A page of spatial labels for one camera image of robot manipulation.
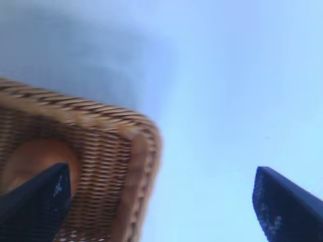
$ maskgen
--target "orange object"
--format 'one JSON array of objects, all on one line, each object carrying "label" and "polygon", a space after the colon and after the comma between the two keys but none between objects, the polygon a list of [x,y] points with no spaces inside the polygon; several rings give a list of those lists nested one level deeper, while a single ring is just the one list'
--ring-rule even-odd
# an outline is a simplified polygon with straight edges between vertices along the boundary
[{"label": "orange object", "polygon": [[58,163],[68,163],[71,193],[76,193],[81,168],[66,142],[36,139],[20,146],[9,158],[1,176],[1,193],[8,193]]}]

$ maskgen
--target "wicker basket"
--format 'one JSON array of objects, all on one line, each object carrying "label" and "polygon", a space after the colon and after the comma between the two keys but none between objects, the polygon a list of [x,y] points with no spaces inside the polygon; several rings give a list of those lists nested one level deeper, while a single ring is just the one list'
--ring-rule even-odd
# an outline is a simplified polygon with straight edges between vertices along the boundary
[{"label": "wicker basket", "polygon": [[51,137],[82,161],[73,205],[55,241],[139,240],[160,137],[145,116],[0,78],[0,172],[21,143]]}]

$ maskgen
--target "woven rattan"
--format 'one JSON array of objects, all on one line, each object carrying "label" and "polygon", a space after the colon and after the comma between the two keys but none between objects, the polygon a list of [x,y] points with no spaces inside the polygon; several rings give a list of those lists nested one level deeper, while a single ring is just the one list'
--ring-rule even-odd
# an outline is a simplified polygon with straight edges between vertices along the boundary
[{"label": "woven rattan", "polygon": [[56,241],[136,242],[159,165],[147,117],[0,78],[0,172],[33,138],[68,141],[82,162],[73,205]]}]

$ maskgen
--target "wicker weave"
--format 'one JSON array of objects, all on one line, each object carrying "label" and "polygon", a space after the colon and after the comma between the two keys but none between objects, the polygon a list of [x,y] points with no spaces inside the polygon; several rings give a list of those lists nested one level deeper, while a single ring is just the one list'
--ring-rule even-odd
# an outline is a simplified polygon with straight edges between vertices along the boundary
[{"label": "wicker weave", "polygon": [[56,241],[135,242],[159,165],[160,137],[145,116],[0,78],[0,172],[36,137],[71,143],[82,176]]}]

